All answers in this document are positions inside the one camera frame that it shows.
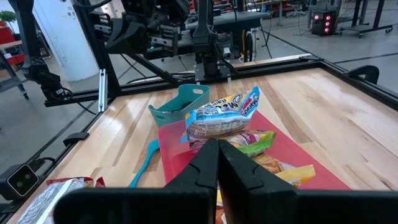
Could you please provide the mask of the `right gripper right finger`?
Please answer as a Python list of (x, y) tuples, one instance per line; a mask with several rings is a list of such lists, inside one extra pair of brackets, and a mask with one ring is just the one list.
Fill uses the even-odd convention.
[(300, 190), (220, 140), (228, 224), (398, 224), (398, 192)]

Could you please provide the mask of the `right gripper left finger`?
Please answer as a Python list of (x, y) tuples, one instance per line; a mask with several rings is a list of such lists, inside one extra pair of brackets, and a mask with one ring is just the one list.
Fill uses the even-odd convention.
[(215, 224), (219, 145), (209, 139), (162, 188), (84, 188), (62, 196), (55, 224)]

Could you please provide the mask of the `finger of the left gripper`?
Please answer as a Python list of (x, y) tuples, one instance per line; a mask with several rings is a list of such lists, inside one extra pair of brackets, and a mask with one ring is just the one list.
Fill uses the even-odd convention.
[(109, 54), (130, 54), (133, 47), (130, 37), (133, 34), (134, 25), (127, 21), (113, 21), (112, 33), (105, 46)]
[(144, 54), (150, 46), (150, 37), (144, 24), (131, 22), (129, 25), (129, 43), (136, 54)]

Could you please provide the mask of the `blue plastic spoon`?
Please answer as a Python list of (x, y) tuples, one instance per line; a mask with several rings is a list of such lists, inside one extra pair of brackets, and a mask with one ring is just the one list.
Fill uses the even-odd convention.
[(132, 179), (132, 181), (129, 184), (130, 188), (135, 188), (137, 186), (137, 184), (139, 183), (140, 178), (142, 177), (143, 173), (146, 171), (148, 165), (150, 164), (150, 160), (152, 158), (152, 156), (160, 149), (159, 146), (159, 140), (155, 139), (153, 141), (151, 141), (148, 146), (147, 146), (147, 153), (146, 153), (146, 157), (144, 159), (143, 164), (141, 165), (140, 169), (138, 170), (138, 172), (136, 173), (136, 175), (134, 176), (134, 178)]

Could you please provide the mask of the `blue white ramen packet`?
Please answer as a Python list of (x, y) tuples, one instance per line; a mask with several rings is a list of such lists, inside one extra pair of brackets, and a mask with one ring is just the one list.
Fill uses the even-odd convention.
[(245, 128), (257, 110), (259, 88), (211, 101), (185, 115), (185, 132), (179, 142), (218, 138)]

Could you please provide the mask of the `red white ramen packet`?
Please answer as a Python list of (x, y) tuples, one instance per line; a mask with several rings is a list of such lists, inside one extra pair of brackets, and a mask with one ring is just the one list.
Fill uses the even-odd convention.
[(65, 194), (82, 188), (106, 187), (102, 177), (96, 180), (91, 177), (50, 179), (46, 184), (47, 187), (33, 199), (17, 224), (54, 224), (53, 210)]

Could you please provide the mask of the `silver aluminium bar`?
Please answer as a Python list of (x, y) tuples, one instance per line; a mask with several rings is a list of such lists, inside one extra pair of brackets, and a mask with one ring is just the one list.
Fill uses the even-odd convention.
[(105, 69), (99, 71), (99, 88), (98, 88), (98, 112), (105, 111), (108, 104), (108, 78)]

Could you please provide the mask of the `white round column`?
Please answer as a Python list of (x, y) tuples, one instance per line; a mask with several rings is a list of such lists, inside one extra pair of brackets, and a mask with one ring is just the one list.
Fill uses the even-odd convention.
[(84, 80), (99, 72), (71, 0), (34, 0), (32, 12), (64, 80)]

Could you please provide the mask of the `black work table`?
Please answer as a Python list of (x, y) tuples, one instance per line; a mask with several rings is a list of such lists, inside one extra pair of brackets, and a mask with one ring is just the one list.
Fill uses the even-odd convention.
[(261, 25), (261, 19), (269, 17), (265, 12), (227, 12), (213, 18), (213, 26), (217, 32), (248, 30)]

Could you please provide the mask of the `red storage bin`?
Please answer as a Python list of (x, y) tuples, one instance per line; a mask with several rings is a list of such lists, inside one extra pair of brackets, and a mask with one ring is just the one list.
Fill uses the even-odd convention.
[[(18, 41), (14, 38), (12, 31), (10, 28), (4, 23), (0, 21), (0, 45), (6, 44), (10, 42)], [(11, 47), (6, 49), (7, 54), (4, 56), (7, 58), (7, 61), (10, 65), (18, 65), (23, 64), (25, 55), (22, 51), (22, 45), (19, 47)]]

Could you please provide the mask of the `black computer red lights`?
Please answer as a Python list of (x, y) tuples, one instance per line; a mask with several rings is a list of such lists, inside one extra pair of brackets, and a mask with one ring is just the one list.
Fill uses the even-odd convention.
[(314, 11), (312, 34), (318, 36), (332, 35), (335, 32), (336, 18), (336, 11)]

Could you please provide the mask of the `black rolling stand base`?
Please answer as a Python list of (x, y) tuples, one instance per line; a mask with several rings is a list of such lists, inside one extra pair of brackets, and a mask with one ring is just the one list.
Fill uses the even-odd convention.
[(390, 33), (394, 29), (392, 24), (385, 26), (379, 25), (385, 1), (386, 0), (377, 0), (376, 14), (373, 24), (371, 25), (370, 23), (364, 23), (369, 0), (355, 0), (351, 26), (341, 27), (338, 32), (339, 35), (342, 36), (344, 31), (351, 31), (356, 32), (358, 38), (361, 39), (363, 34), (369, 32), (384, 30), (386, 34)]

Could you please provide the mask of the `small black frame clip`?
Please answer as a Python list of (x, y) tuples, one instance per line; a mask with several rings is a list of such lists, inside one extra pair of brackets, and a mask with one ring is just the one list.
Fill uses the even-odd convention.
[(77, 132), (70, 134), (63, 140), (63, 144), (65, 146), (69, 146), (70, 144), (75, 144), (78, 141), (85, 140), (90, 134), (88, 132)]

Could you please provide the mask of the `black metal rig frame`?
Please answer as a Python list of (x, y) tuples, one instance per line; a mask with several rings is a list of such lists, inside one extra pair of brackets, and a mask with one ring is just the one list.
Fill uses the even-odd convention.
[[(105, 176), (105, 188), (130, 188), (148, 144), (158, 130), (146, 108), (165, 104), (184, 84), (207, 85), (210, 93), (243, 93), (259, 88), (260, 112), (305, 152), (345, 183), (348, 190), (398, 192), (398, 96), (312, 55), (220, 66), (221, 76), (171, 84), (124, 54), (109, 54), (97, 41), (89, 10), (78, 10), (95, 56), (109, 73), (111, 104), (95, 116), (83, 141), (66, 146), (38, 184), (17, 199), (8, 222), (17, 223), (27, 207), (56, 178)], [(166, 184), (160, 149), (135, 188)]]

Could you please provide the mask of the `black frame bracket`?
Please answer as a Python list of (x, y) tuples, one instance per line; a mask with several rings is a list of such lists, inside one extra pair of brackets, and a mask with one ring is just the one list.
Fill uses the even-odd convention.
[(374, 85), (377, 85), (379, 80), (379, 69), (374, 65), (364, 65), (354, 68), (345, 73), (350, 78), (364, 80)]

